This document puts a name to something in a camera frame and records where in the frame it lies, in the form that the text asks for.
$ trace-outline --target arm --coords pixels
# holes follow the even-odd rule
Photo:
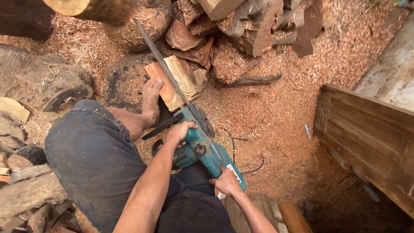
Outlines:
[[[138,179],[125,204],[113,233],[155,231],[158,217],[167,196],[174,150],[187,135],[188,129],[197,126],[183,122],[170,128],[164,144]]]
[[[236,176],[231,170],[224,167],[222,175],[218,179],[211,179],[210,183],[216,186],[220,192],[231,196],[236,201],[243,211],[252,233],[277,233],[269,220],[241,190]]]

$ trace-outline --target person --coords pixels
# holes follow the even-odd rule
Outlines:
[[[234,198],[253,233],[276,230],[227,168],[212,179],[200,163],[171,175],[174,150],[194,122],[172,126],[147,166],[134,144],[157,123],[161,80],[142,90],[142,113],[81,100],[50,129],[45,152],[72,201],[100,233],[234,233],[214,186]]]

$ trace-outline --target wooden door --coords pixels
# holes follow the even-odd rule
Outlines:
[[[313,134],[414,218],[414,113],[323,85]]]

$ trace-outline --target hand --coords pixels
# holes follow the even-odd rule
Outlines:
[[[197,125],[194,121],[184,121],[178,124],[174,124],[170,127],[165,137],[162,139],[164,144],[171,144],[174,148],[180,148],[180,142],[187,136],[188,129],[197,129]]]
[[[220,192],[231,197],[237,192],[243,192],[233,171],[226,167],[221,169],[223,170],[221,176],[217,179],[211,179],[210,184],[214,185]]]

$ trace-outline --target electric chainsaw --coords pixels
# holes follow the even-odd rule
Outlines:
[[[193,121],[197,125],[197,129],[190,128],[188,130],[187,136],[182,142],[186,142],[185,145],[181,148],[177,148],[174,151],[173,164],[171,169],[178,170],[180,168],[185,168],[193,163],[200,161],[207,170],[211,173],[213,178],[218,178],[222,173],[222,167],[227,167],[232,170],[236,175],[239,182],[240,188],[245,191],[246,182],[244,181],[241,173],[234,165],[234,162],[231,160],[226,149],[214,142],[215,132],[211,126],[209,120],[207,119],[206,114],[198,105],[190,103],[184,94],[181,92],[181,89],[171,74],[167,64],[162,58],[161,53],[152,42],[148,33],[142,27],[142,25],[134,19],[136,26],[138,27],[142,37],[148,44],[152,53],[154,54],[157,61],[160,63],[161,67],[164,69],[169,80],[172,82],[173,86],[177,90],[178,94],[184,101],[184,106],[178,110],[174,117],[165,121],[159,127],[155,128],[153,131],[149,132],[142,137],[143,140],[154,137],[155,135],[161,133],[163,130],[169,128],[172,124],[180,123],[183,121]],[[152,145],[152,155],[155,156],[159,147],[162,146],[162,139],[156,141]]]

